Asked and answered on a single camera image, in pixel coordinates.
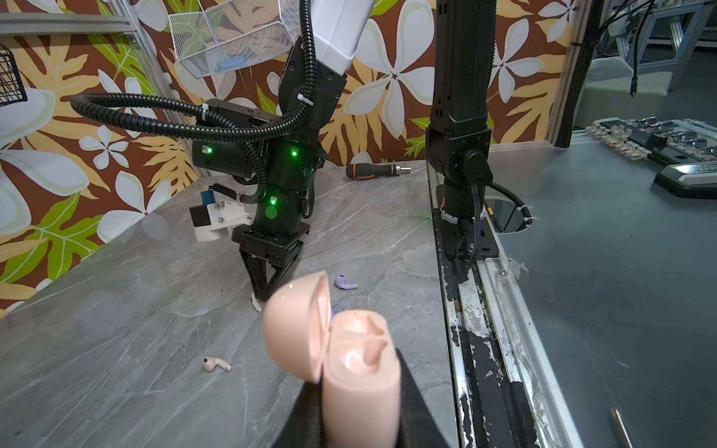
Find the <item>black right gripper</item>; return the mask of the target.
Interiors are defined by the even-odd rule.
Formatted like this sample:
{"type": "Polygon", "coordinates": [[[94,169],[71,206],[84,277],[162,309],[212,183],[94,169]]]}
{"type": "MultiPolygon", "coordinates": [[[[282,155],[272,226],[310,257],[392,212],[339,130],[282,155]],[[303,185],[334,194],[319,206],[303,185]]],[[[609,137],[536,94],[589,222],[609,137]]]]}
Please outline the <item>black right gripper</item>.
{"type": "Polygon", "coordinates": [[[272,233],[253,225],[233,229],[232,240],[239,244],[240,256],[248,272],[255,297],[268,301],[297,261],[310,225],[300,223],[298,233],[272,233]]]}

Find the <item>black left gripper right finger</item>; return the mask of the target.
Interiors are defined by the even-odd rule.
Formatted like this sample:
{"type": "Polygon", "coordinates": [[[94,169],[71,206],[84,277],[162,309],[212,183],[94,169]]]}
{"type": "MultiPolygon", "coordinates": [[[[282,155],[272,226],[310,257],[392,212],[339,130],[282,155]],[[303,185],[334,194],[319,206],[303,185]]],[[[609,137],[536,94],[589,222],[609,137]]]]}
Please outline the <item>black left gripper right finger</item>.
{"type": "Polygon", "coordinates": [[[403,354],[399,349],[396,352],[401,365],[400,426],[396,447],[447,447],[448,444],[433,419],[403,354]]]}

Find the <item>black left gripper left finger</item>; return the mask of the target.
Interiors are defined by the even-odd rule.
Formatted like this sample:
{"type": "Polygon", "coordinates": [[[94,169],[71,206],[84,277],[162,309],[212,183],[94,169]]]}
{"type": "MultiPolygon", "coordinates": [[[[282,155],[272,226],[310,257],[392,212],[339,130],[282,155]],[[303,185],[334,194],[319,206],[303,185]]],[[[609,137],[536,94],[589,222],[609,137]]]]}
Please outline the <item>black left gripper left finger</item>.
{"type": "Polygon", "coordinates": [[[289,417],[289,447],[324,446],[321,384],[304,383],[289,417]]]}

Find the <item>pink earbud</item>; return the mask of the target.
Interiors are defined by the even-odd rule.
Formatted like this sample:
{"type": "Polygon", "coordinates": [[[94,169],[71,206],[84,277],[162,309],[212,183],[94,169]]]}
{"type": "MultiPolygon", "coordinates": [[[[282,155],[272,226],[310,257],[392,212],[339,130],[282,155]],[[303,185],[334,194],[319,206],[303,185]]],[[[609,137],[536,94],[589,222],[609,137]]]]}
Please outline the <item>pink earbud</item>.
{"type": "Polygon", "coordinates": [[[261,303],[257,300],[254,293],[251,294],[251,304],[253,308],[256,310],[257,313],[261,313],[263,311],[263,306],[261,303]]]}
{"type": "Polygon", "coordinates": [[[222,369],[224,371],[231,371],[232,366],[226,360],[222,358],[206,357],[203,358],[203,368],[208,373],[213,373],[216,369],[222,369]]]}

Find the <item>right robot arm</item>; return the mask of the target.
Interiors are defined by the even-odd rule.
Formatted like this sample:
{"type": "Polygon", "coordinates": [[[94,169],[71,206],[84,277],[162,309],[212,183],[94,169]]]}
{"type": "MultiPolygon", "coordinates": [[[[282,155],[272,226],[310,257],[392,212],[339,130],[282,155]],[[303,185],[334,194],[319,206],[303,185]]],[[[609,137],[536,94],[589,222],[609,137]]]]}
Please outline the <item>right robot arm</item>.
{"type": "MultiPolygon", "coordinates": [[[[254,296],[265,302],[300,255],[327,159],[319,132],[347,83],[347,71],[372,10],[365,1],[302,1],[292,8],[300,33],[284,50],[281,115],[213,100],[201,106],[136,93],[84,93],[72,108],[85,118],[152,136],[192,142],[192,160],[230,174],[255,192],[251,224],[233,230],[254,296]]],[[[482,212],[494,187],[488,165],[488,72],[494,62],[497,5],[441,1],[429,10],[438,69],[431,76],[426,157],[444,178],[438,220],[444,258],[460,273],[487,257],[482,212]]]]}

